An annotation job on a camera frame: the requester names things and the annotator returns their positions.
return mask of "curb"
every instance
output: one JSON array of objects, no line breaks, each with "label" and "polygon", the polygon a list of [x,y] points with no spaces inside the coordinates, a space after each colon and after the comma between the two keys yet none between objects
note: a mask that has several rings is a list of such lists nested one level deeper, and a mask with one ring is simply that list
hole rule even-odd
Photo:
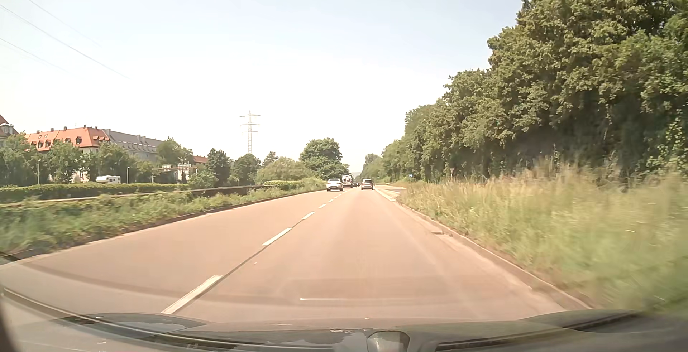
[{"label": "curb", "polygon": [[233,209],[233,208],[237,208],[237,207],[250,206],[252,204],[261,203],[264,201],[273,201],[273,200],[277,200],[280,198],[293,197],[293,196],[302,195],[302,194],[309,194],[311,192],[317,192],[317,191],[322,191],[322,189],[313,189],[311,191],[297,192],[296,194],[280,195],[278,197],[267,198],[267,199],[262,199],[262,200],[257,200],[257,201],[247,201],[247,202],[241,203],[241,204],[235,204],[235,205],[231,205],[231,206],[224,206],[224,207],[218,207],[218,208],[213,208],[213,209],[207,209],[206,211],[194,212],[191,214],[175,216],[173,218],[161,219],[159,221],[155,221],[155,222],[151,222],[151,223],[144,223],[144,224],[138,225],[136,227],[130,227],[128,229],[121,230],[119,234],[114,235],[114,236],[110,236],[107,238],[97,238],[97,239],[94,239],[93,241],[82,241],[82,242],[76,243],[74,246],[56,249],[53,251],[29,249],[29,250],[24,250],[24,251],[18,251],[16,253],[12,253],[12,254],[5,254],[5,253],[0,251],[0,259],[4,259],[7,262],[16,262],[19,260],[27,260],[27,259],[33,258],[35,256],[53,254],[53,253],[56,253],[56,252],[61,251],[61,250],[73,249],[73,248],[81,246],[81,245],[86,245],[87,243],[104,241],[107,239],[116,238],[116,237],[123,235],[125,233],[137,232],[137,231],[145,230],[148,228],[153,228],[153,227],[157,227],[157,226],[167,225],[170,223],[175,223],[178,221],[183,221],[183,220],[190,219],[190,218],[195,218],[197,216],[203,216],[203,215],[212,214],[215,212],[227,211],[228,209]]},{"label": "curb", "polygon": [[434,220],[433,218],[416,211],[415,209],[406,206],[403,203],[400,203],[397,201],[397,204],[401,208],[406,209],[407,211],[419,216],[426,222],[433,224],[436,226],[438,229],[442,230],[442,234],[451,236],[453,239],[455,239],[457,242],[461,243],[462,245],[465,245],[469,247],[471,250],[477,252],[481,256],[485,257],[486,259],[489,259],[492,261],[495,265],[499,266],[503,270],[507,271],[514,277],[518,278],[521,282],[529,286],[531,289],[538,291],[542,294],[546,294],[548,297],[550,297],[552,300],[555,301],[555,303],[559,304],[561,307],[567,310],[581,310],[581,309],[593,309],[593,306],[591,306],[588,303],[585,303],[584,301],[580,300],[579,298],[574,297],[573,295],[570,295],[569,293],[564,292],[563,290],[559,289],[558,287],[550,284],[549,282],[541,279],[540,277],[537,277],[536,275],[530,273],[529,271],[526,271],[520,266],[514,264],[513,262],[503,258],[499,254],[496,254],[493,251],[490,251],[486,249],[485,247],[478,245],[476,242],[474,242],[472,239],[465,235],[461,235],[460,233],[454,231],[452,228],[447,227],[446,225]]}]

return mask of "hedge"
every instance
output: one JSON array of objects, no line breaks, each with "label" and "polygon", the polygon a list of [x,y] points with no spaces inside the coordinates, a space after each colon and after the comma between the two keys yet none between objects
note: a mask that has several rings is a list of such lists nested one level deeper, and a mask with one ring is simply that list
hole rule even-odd
[{"label": "hedge", "polygon": [[40,200],[97,197],[100,194],[137,194],[157,191],[189,189],[188,184],[101,184],[95,182],[75,184],[36,184],[28,187],[0,188],[0,203],[12,203],[33,197]]},{"label": "hedge", "polygon": [[275,185],[278,188],[288,191],[297,188],[325,188],[325,181],[314,177],[302,180],[268,180],[263,185]]}]

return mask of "dark car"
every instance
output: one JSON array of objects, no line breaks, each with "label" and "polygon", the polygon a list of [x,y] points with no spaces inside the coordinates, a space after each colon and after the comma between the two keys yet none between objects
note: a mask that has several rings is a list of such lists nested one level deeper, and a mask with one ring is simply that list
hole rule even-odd
[{"label": "dark car", "polygon": [[363,181],[360,182],[360,189],[373,189],[373,180],[371,179],[364,179]]}]

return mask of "asphalt road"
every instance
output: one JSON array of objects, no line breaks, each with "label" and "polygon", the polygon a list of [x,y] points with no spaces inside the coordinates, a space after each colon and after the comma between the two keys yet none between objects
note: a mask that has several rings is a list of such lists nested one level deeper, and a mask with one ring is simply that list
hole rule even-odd
[{"label": "asphalt road", "polygon": [[71,312],[218,322],[514,320],[563,310],[431,232],[392,201],[399,192],[311,192],[199,216],[2,265],[0,283]]}]

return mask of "sky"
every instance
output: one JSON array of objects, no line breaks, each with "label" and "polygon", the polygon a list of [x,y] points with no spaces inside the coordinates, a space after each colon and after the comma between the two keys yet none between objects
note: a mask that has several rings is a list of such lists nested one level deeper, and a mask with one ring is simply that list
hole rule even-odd
[{"label": "sky", "polygon": [[332,137],[352,172],[450,75],[488,67],[486,40],[521,5],[33,1],[45,11],[0,0],[0,115],[17,130],[97,126],[236,159],[247,153],[240,116],[250,110],[260,159],[271,150],[297,159],[309,140]]}]

